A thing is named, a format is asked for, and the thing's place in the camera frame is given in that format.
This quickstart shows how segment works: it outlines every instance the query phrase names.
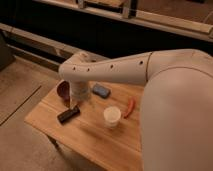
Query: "gray floor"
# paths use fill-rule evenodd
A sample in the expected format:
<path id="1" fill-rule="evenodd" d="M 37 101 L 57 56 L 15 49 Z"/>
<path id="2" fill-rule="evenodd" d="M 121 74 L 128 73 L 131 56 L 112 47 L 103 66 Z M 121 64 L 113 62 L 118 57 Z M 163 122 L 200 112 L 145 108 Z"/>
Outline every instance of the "gray floor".
<path id="1" fill-rule="evenodd" d="M 38 74 L 20 60 L 0 72 L 0 126 L 40 88 Z"/>
<path id="2" fill-rule="evenodd" d="M 27 113 L 58 82 L 57 73 L 20 58 L 12 65 L 28 67 L 25 73 L 30 71 L 32 76 L 28 79 L 33 79 L 41 87 L 0 126 L 0 171 L 102 170 L 63 145 L 60 145 L 60 150 L 56 150 L 46 136 L 24 123 Z"/>

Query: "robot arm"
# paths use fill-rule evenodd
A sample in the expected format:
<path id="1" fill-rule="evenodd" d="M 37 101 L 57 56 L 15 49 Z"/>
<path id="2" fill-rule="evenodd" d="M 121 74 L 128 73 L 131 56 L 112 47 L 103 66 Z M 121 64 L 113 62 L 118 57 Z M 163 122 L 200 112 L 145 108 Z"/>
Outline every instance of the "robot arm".
<path id="1" fill-rule="evenodd" d="M 213 60 L 193 49 L 92 62 L 79 52 L 59 68 L 71 98 L 85 100 L 88 81 L 146 85 L 141 103 L 145 171 L 210 171 L 213 155 Z"/>

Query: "red pepper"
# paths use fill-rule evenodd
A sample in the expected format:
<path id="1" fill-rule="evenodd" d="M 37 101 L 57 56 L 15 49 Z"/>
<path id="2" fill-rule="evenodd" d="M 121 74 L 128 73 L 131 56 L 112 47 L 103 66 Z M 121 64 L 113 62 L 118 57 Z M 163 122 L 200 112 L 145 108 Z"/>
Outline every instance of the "red pepper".
<path id="1" fill-rule="evenodd" d="M 134 110 L 135 108 L 135 99 L 134 98 L 131 98 L 129 99 L 129 102 L 128 102 L 128 108 L 126 109 L 126 111 L 123 113 L 123 117 L 124 118 L 127 118 L 131 113 L 132 111 Z"/>

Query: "black object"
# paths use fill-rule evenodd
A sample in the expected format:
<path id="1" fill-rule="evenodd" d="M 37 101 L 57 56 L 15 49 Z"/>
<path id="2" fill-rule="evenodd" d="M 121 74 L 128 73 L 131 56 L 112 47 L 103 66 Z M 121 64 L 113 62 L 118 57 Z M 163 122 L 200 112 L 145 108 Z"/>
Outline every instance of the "black object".
<path id="1" fill-rule="evenodd" d="M 80 113 L 80 109 L 78 106 L 75 106 L 73 109 L 68 109 L 65 112 L 61 113 L 57 116 L 59 122 L 63 124 L 64 122 L 68 121 L 71 117 Z"/>
<path id="2" fill-rule="evenodd" d="M 110 89 L 100 85 L 100 84 L 95 84 L 92 88 L 92 92 L 104 99 L 106 99 L 107 97 L 109 97 L 111 91 Z"/>

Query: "table leg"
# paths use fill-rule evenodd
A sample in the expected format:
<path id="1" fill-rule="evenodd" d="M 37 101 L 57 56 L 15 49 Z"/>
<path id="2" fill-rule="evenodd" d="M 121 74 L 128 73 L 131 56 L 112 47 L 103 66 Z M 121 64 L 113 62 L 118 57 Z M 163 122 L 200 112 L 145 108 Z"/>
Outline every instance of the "table leg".
<path id="1" fill-rule="evenodd" d="M 48 136 L 47 135 L 47 138 L 50 140 L 50 142 L 55 146 L 55 148 L 59 148 L 59 145 L 58 145 L 58 143 L 57 143 L 57 141 L 54 139 L 54 138 L 52 138 L 52 137 L 50 137 L 50 136 Z"/>

